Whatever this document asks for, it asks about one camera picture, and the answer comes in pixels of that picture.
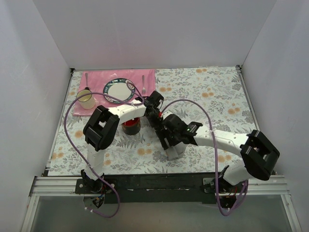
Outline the grey cloth napkin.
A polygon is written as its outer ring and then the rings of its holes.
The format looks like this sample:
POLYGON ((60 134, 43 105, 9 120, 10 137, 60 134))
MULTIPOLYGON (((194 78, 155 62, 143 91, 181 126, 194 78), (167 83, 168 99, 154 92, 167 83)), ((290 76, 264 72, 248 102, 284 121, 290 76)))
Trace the grey cloth napkin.
POLYGON ((187 145, 184 143, 179 143, 175 146, 171 146, 166 150, 169 161, 177 160, 183 157, 187 145))

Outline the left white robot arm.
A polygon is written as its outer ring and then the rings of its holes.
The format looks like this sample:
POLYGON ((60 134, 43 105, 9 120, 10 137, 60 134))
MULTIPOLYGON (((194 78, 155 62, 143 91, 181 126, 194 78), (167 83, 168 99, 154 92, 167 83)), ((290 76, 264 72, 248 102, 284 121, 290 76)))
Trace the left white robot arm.
POLYGON ((162 147, 168 148, 162 112, 159 109, 163 101, 164 97, 157 91, 153 91, 150 96, 137 97, 130 104, 111 108, 100 105, 94 110, 83 130, 86 143, 92 146, 88 149, 87 155, 89 165, 81 170, 83 184, 90 192, 98 193, 102 190, 102 180, 93 174, 91 169, 94 169, 100 177, 104 176, 103 151, 112 144, 118 126, 121 126, 127 135, 136 135, 141 129, 141 118, 146 117, 162 147))

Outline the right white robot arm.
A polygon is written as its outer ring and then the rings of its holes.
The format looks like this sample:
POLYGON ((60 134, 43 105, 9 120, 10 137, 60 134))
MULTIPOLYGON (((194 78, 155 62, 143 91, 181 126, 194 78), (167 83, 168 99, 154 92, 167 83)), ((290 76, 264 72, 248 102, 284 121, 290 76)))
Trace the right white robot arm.
POLYGON ((179 156, 187 145, 196 145, 225 150, 242 159, 224 167, 217 178, 206 184, 208 192, 229 192, 250 178, 268 181, 280 157, 278 149, 259 130, 249 134, 211 130, 198 122, 186 124, 168 112, 159 114, 159 122, 157 136, 169 155, 179 156))

